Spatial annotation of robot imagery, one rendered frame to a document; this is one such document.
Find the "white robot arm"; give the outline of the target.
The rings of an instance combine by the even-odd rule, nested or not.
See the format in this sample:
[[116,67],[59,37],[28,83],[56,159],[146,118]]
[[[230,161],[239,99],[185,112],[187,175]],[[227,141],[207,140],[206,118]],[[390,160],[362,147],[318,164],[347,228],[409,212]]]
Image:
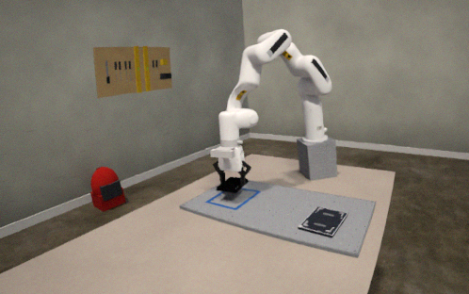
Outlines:
[[[239,129],[251,128],[257,124],[256,112],[241,108],[242,103],[245,97],[259,86],[262,65],[268,64],[278,56],[292,75],[301,77],[298,90],[305,128],[303,141],[318,143],[328,139],[328,136],[324,135],[327,128],[324,128],[323,124],[321,101],[315,95],[329,94],[332,82],[321,61],[315,56],[302,56],[291,41],[291,35],[286,30],[279,29],[260,36],[258,44],[244,50],[239,81],[229,97],[227,111],[224,111],[229,113],[221,112],[218,115],[220,147],[210,151],[211,157],[235,157],[235,150],[232,149],[243,143],[239,138]],[[236,107],[240,109],[235,109]]]

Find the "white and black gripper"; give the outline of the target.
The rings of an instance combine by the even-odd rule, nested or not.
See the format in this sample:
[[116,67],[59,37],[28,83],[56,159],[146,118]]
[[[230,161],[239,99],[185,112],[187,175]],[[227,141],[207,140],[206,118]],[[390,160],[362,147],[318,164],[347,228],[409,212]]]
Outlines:
[[[219,181],[223,183],[225,181],[225,172],[238,172],[240,174],[240,186],[243,187],[246,184],[246,174],[250,172],[251,166],[245,162],[244,152],[241,145],[234,147],[234,158],[223,158],[219,157],[218,161],[213,164],[214,168],[218,172]],[[246,171],[243,168],[247,168]]]

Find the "black well plate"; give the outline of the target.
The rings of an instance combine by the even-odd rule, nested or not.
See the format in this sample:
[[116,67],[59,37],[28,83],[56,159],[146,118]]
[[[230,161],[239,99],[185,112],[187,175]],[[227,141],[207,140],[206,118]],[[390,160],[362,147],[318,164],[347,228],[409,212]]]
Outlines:
[[[248,182],[249,182],[249,180],[246,178],[246,184]],[[225,180],[223,183],[221,183],[219,186],[217,186],[217,191],[237,193],[243,187],[240,186],[240,178],[239,177],[229,177],[227,180]]]

